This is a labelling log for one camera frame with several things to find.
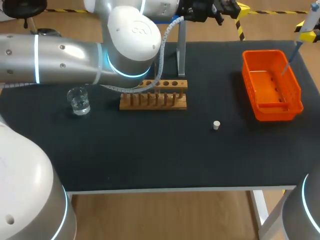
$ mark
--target wooden test tube rack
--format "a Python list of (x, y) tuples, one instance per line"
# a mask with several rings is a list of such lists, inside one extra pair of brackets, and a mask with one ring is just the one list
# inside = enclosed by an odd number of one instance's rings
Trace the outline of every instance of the wooden test tube rack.
[[(144, 88), (153, 80), (144, 80), (137, 88)], [(170, 90), (174, 93), (122, 93), (120, 110), (186, 110), (187, 80), (160, 80), (151, 90)]]

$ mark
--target water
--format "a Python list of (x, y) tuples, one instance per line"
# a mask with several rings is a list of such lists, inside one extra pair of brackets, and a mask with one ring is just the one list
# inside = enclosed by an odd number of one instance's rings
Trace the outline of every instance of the water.
[(76, 96), (71, 101), (74, 114), (78, 116), (86, 115), (90, 112), (90, 104), (87, 96)]

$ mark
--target white table leg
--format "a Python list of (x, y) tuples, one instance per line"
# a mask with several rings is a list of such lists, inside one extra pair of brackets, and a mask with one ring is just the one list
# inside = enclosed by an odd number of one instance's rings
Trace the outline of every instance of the white table leg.
[(69, 200), (70, 200), (70, 202), (71, 202), (73, 194), (72, 194), (72, 193), (69, 193), (69, 192), (67, 192), (66, 194), (68, 195), (68, 198), (69, 198)]
[(273, 211), (268, 215), (268, 210), (262, 190), (250, 191), (255, 217), (258, 223), (258, 235), (260, 240), (271, 240), (273, 236), (282, 228), (282, 208), (287, 196), (291, 191), (286, 191), (284, 196), (280, 199)]
[(262, 190), (253, 190), (250, 191), (250, 195), (253, 203), (256, 222), (258, 224), (258, 228), (260, 229), (269, 216), (264, 193)]

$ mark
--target white metal frame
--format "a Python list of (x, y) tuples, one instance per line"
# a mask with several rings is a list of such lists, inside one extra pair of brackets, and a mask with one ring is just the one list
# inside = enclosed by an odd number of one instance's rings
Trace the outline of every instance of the white metal frame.
[(262, 190), (250, 191), (254, 214), (259, 228), (258, 235), (260, 240), (271, 240), (280, 229), (282, 229), (284, 238), (288, 240), (282, 221), (282, 209), (285, 200), (291, 191), (292, 188), (285, 191), (285, 194), (270, 214), (268, 214), (265, 197)]
[[(168, 192), (211, 192), (211, 191), (250, 191), (254, 214), (258, 224), (258, 235), (260, 240), (271, 240), (272, 237), (283, 229), (284, 237), (287, 240), (282, 222), (283, 204), (296, 186), (258, 186), (258, 187), (189, 187), (189, 188), (149, 188), (149, 189), (121, 189), (121, 190), (98, 190), (98, 191), (69, 191), (67, 192), (70, 201), (73, 195), (82, 194), (123, 194), (123, 193), (168, 193)], [(274, 210), (269, 214), (263, 190), (287, 190)]]
[(184, 78), (186, 76), (186, 41), (187, 41), (187, 23), (182, 21), (179, 23), (178, 42), (176, 48), (176, 60), (178, 67), (178, 77)]

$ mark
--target wooden peg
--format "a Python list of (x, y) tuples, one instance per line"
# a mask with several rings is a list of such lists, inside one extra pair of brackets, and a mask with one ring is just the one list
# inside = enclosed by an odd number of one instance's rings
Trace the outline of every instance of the wooden peg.
[(164, 104), (165, 106), (167, 106), (167, 100), (168, 100), (168, 94), (165, 92), (165, 93), (164, 93), (164, 101), (163, 101), (163, 104)]
[(139, 99), (139, 106), (141, 106), (141, 93), (139, 93), (138, 99)]
[(172, 106), (174, 106), (176, 103), (176, 93), (174, 92), (172, 95)]
[(158, 106), (159, 93), (155, 94), (155, 105)]
[(150, 92), (148, 92), (148, 102), (147, 102), (148, 106), (150, 105), (150, 98), (151, 98), (151, 95), (150, 95)]
[(134, 94), (130, 93), (130, 105), (133, 106), (134, 105)]
[(180, 88), (179, 98), (182, 99), (183, 95), (184, 95), (184, 89)]

